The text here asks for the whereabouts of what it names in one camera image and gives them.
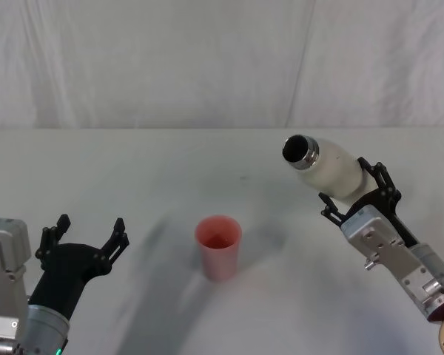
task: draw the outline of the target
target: plastic cup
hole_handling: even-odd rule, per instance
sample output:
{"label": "plastic cup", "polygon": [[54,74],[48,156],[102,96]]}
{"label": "plastic cup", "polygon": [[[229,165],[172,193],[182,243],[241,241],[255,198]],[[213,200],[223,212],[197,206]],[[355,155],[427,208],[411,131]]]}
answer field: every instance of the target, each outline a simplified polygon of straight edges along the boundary
{"label": "plastic cup", "polygon": [[203,272],[212,281],[228,280],[237,272],[242,228],[233,218],[215,215],[204,218],[195,229],[201,250]]}

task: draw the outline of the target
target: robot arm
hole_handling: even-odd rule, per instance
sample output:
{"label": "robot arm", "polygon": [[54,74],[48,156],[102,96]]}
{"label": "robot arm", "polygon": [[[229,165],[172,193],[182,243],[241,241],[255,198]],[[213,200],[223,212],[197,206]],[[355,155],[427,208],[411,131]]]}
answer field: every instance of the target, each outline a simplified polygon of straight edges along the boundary
{"label": "robot arm", "polygon": [[0,218],[0,354],[11,354],[27,320],[24,264],[30,259],[27,226]]}
{"label": "robot arm", "polygon": [[[383,264],[424,317],[442,323],[439,341],[444,353],[444,261],[397,217],[401,193],[386,167],[371,166],[332,142],[303,135],[288,138],[283,156],[305,184],[320,191],[326,204],[321,214],[366,257],[365,269]],[[331,197],[350,206],[346,214]]]}
{"label": "robot arm", "polygon": [[44,273],[27,301],[23,283],[24,263],[30,258],[27,228],[20,220],[0,218],[0,355],[60,355],[85,285],[109,274],[129,245],[121,218],[100,249],[59,244],[69,226],[63,214],[56,227],[43,229],[36,257]]}
{"label": "robot arm", "polygon": [[359,163],[378,189],[362,196],[345,215],[320,193],[326,204],[321,214],[339,226],[347,241],[366,257],[367,270],[383,264],[429,322],[444,321],[444,262],[396,216],[401,194],[384,165],[370,166],[363,158]]}

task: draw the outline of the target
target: red liquid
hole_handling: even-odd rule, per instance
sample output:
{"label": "red liquid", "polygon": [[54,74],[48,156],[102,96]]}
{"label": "red liquid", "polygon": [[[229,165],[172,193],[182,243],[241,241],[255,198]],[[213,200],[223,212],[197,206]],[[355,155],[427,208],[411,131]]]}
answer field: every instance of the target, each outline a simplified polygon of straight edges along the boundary
{"label": "red liquid", "polygon": [[232,243],[230,243],[230,241],[226,238],[223,238],[222,236],[216,234],[213,237],[210,237],[206,242],[204,242],[204,245],[207,248],[211,249],[223,249],[231,246]]}

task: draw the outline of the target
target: white bottle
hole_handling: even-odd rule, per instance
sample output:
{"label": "white bottle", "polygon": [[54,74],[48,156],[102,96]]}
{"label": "white bottle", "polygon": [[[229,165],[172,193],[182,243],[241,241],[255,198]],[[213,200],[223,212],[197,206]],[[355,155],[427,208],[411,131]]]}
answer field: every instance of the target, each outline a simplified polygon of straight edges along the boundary
{"label": "white bottle", "polygon": [[324,139],[293,135],[285,142],[283,156],[305,184],[348,205],[378,187],[356,158]]}

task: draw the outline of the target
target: white curtain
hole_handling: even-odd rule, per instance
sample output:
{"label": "white curtain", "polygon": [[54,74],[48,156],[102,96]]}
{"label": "white curtain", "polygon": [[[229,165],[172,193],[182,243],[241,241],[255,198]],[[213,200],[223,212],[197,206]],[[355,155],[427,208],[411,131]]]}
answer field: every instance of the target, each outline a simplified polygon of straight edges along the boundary
{"label": "white curtain", "polygon": [[444,1],[0,0],[0,127],[444,125]]}

